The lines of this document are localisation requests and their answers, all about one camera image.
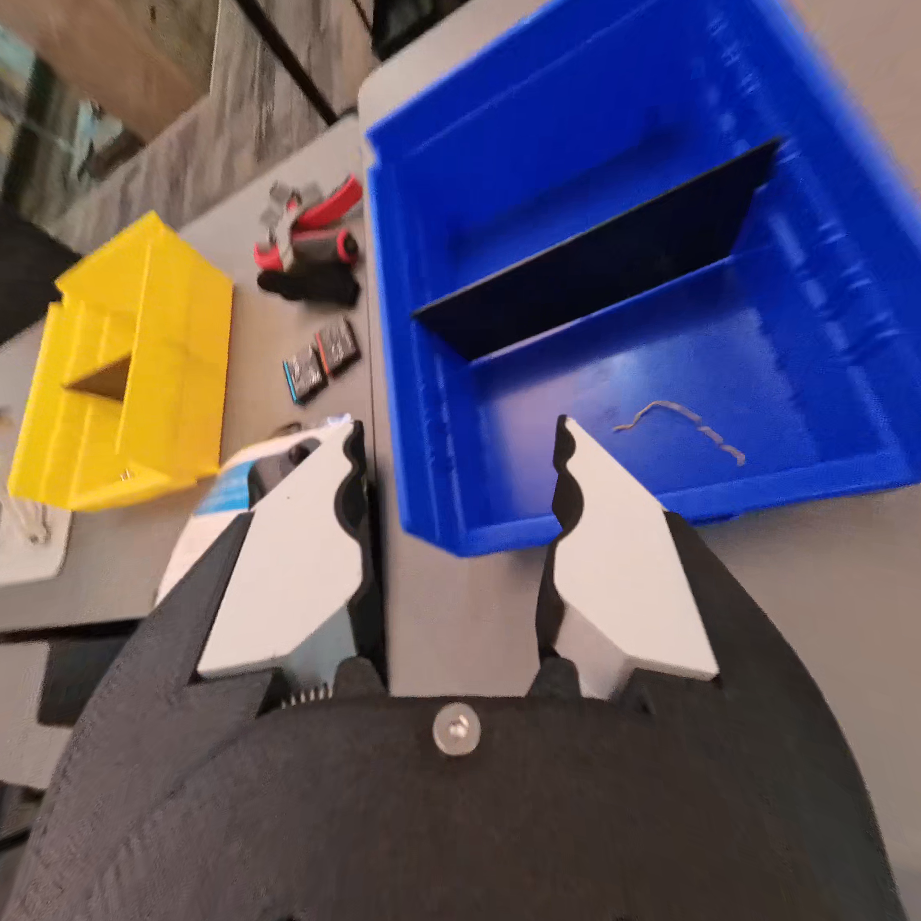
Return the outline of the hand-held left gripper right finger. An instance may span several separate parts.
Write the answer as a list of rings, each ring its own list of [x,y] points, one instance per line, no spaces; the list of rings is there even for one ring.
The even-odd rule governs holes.
[[[667,513],[572,417],[560,415],[535,629],[540,662],[562,662],[582,697],[610,700],[640,671],[720,674]]]

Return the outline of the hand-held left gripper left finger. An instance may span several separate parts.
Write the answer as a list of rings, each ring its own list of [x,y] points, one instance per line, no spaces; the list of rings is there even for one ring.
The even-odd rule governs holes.
[[[330,431],[248,514],[198,674],[279,669],[290,683],[332,683],[340,663],[357,656],[384,682],[363,423]]]

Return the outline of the blue storage bin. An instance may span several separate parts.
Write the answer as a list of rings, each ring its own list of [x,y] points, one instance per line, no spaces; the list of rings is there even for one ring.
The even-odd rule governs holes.
[[[781,138],[731,256],[468,362],[420,307]],[[919,482],[919,205],[780,2],[552,2],[373,121],[400,520],[538,546],[560,415],[693,523]],[[747,456],[737,467],[684,404]]]

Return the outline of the black zip pouch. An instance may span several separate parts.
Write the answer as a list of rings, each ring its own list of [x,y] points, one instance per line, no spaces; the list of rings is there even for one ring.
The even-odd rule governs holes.
[[[284,431],[257,445],[260,454],[247,474],[248,509],[253,510],[320,445],[320,438],[301,429]]]

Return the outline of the white paper sheet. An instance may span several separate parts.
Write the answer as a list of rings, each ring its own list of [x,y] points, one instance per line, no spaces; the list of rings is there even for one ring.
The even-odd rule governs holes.
[[[326,418],[322,424],[314,428],[305,428],[301,423],[293,423],[277,430],[269,439],[281,435],[284,431],[301,429],[316,435],[323,443],[328,439],[330,431],[353,421],[350,413],[341,413]],[[267,440],[237,451],[221,467],[178,536],[156,591],[155,605],[166,598],[236,517],[251,512],[248,509],[248,469],[260,454],[257,445]]]

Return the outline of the grey twist tie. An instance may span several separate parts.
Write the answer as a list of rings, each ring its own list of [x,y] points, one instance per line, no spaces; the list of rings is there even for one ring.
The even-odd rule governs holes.
[[[726,442],[723,436],[719,432],[715,431],[711,426],[709,426],[699,414],[695,413],[690,408],[679,402],[669,400],[651,401],[642,407],[639,411],[637,411],[632,419],[630,419],[628,422],[614,425],[612,431],[626,432],[632,430],[637,425],[639,425],[639,423],[649,414],[659,410],[672,413],[683,418],[695,429],[695,431],[697,431],[698,434],[705,437],[719,451],[729,455],[737,467],[743,467],[746,465],[747,456],[744,452],[731,445],[731,443]]]

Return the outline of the small black box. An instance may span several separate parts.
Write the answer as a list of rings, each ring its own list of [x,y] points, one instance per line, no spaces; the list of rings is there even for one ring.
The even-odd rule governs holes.
[[[315,343],[310,343],[282,362],[284,380],[295,405],[303,406],[328,386],[328,375]]]
[[[358,339],[344,316],[326,323],[314,334],[319,362],[329,378],[342,374],[361,358]]]

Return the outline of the yellow divided storage bin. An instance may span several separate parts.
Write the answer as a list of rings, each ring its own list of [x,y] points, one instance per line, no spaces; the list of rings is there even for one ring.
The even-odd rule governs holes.
[[[215,475],[232,280],[150,211],[55,285],[8,493],[98,512]]]

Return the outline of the black rounded object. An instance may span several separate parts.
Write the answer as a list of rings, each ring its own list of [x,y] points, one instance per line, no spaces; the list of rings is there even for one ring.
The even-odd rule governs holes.
[[[361,286],[350,266],[337,261],[308,262],[291,271],[262,270],[257,277],[259,289],[289,302],[354,307]]]

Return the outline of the black bin divider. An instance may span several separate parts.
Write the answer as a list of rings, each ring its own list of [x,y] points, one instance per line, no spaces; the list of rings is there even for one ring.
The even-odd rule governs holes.
[[[706,269],[731,256],[780,146],[772,137],[412,318],[471,362]]]

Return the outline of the red handled pliers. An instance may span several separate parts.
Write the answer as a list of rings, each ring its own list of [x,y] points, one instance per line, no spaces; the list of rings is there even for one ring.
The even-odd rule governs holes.
[[[292,272],[312,264],[355,265],[360,248],[344,221],[362,197],[353,174],[328,194],[315,183],[295,187],[276,181],[260,216],[264,234],[254,245],[256,266]]]

